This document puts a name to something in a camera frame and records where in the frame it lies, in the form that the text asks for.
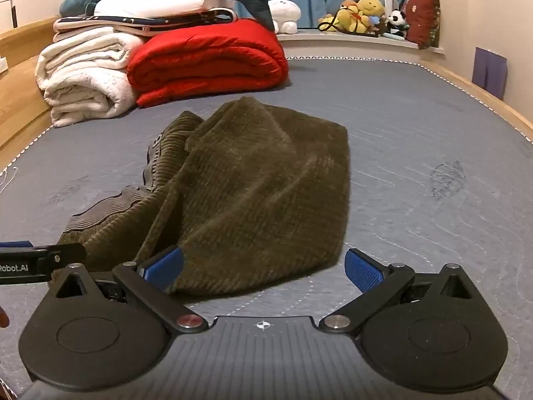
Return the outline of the wooden bed frame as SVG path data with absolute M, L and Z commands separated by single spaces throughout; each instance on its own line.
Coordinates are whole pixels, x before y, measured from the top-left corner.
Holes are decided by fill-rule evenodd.
M 49 107 L 34 80 L 39 52 L 52 42 L 52 18 L 14 28 L 1 34 L 1 55 L 8 70 L 1 74 L 1 173 L 14 165 L 52 127 Z M 340 33 L 302 30 L 281 35 L 289 60 L 387 61 L 416 65 L 478 100 L 515 130 L 532 141 L 532 122 L 518 111 L 436 60 L 435 48 L 420 51 L 410 42 L 350 37 Z

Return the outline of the purple box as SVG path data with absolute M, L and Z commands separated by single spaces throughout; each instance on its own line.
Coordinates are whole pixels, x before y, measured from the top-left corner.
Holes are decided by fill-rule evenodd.
M 508 75 L 508 61 L 495 52 L 477 47 L 474 54 L 472 83 L 503 100 Z

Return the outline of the dark red cushion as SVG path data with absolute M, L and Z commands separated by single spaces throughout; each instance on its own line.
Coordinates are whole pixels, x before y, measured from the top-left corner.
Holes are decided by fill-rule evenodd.
M 407 0 L 404 5 L 409 24 L 406 39 L 419 50 L 438 46 L 440 29 L 440 0 Z

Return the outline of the olive corduroy pants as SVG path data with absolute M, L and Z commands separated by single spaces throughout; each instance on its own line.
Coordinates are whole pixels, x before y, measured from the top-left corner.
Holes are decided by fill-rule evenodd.
M 255 98 L 181 113 L 150 145 L 143 184 L 71 217 L 90 271 L 168 247 L 184 269 L 166 293 L 244 293 L 335 262 L 350 208 L 347 129 Z

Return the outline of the white pillow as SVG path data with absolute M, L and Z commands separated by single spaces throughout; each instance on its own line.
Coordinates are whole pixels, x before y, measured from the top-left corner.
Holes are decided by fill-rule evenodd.
M 93 15 L 124 18 L 164 18 L 197 14 L 213 8 L 230 8 L 232 0 L 100 0 Z

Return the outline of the white folded blanket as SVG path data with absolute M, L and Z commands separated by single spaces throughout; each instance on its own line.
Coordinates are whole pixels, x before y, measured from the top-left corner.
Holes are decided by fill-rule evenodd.
M 127 66 L 144 41 L 110 26 L 55 42 L 38 56 L 35 80 L 55 127 L 120 117 L 136 104 Z

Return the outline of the red folded quilt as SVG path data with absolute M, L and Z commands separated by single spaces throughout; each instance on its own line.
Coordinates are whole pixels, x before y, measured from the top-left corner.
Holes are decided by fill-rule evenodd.
M 276 35 L 258 22 L 194 26 L 161 33 L 127 66 L 138 107 L 225 93 L 272 89 L 288 77 Z

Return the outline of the white round plush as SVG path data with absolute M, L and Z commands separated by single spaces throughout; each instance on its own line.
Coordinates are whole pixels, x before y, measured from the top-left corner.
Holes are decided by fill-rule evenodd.
M 276 34 L 297 33 L 297 22 L 301 18 L 301 9 L 295 2 L 291 0 L 270 0 L 268 6 Z

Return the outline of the panda plush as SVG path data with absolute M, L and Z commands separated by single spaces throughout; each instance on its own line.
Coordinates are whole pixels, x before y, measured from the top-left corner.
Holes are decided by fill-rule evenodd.
M 393 10 L 387 17 L 387 33 L 395 38 L 406 39 L 410 28 L 406 20 L 406 14 L 400 10 Z

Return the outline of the navy patterned folded sheet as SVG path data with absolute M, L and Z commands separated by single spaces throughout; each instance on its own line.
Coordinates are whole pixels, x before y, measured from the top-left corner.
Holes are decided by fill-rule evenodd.
M 177 15 L 166 18 L 140 18 L 110 15 L 67 16 L 53 24 L 55 33 L 67 33 L 80 29 L 111 26 L 117 31 L 140 32 L 142 36 L 154 36 L 180 28 L 199 25 L 229 24 L 239 20 L 238 15 L 229 8 L 214 8 L 195 14 Z

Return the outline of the yellow plush toy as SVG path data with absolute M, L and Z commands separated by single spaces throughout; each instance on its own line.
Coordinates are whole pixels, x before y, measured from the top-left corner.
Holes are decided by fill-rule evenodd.
M 379 0 L 344 0 L 333 15 L 318 20 L 321 32 L 377 36 L 385 6 Z

